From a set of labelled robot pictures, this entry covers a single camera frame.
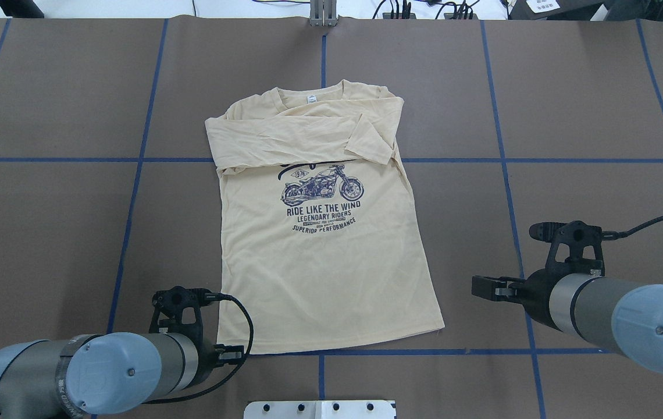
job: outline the gray tabletop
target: gray tabletop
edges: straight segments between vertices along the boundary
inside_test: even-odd
[[[219,289],[204,119],[347,79],[405,100],[398,141],[446,328],[252,356],[218,392],[117,417],[360,398],[402,418],[663,417],[663,375],[470,296],[473,274],[541,268],[532,223],[663,214],[663,23],[307,24],[0,20],[0,347],[145,332],[156,290]],[[609,275],[663,283],[663,225],[604,253]],[[214,338],[217,310],[204,315]]]

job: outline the shirt sleeve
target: shirt sleeve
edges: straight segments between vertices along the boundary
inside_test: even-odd
[[[205,122],[218,170],[367,159],[387,164],[393,148],[366,116],[275,116]]]

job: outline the white bracket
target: white bracket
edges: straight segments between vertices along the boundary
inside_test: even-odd
[[[311,26],[337,26],[337,0],[311,0]]]
[[[313,400],[252,402],[244,419],[395,419],[396,403],[389,400]]]

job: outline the motorcycle print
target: motorcycle print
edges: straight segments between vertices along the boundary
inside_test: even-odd
[[[296,207],[311,199],[331,198],[337,189],[347,201],[358,201],[363,196],[363,184],[355,177],[348,177],[343,172],[344,165],[331,165],[327,170],[319,172],[299,183],[286,183],[281,200],[288,207]]]

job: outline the paper sticker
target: paper sticker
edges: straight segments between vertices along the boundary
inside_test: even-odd
[[[533,10],[533,13],[544,13],[560,8],[557,0],[526,0],[526,2],[528,2],[528,7]]]

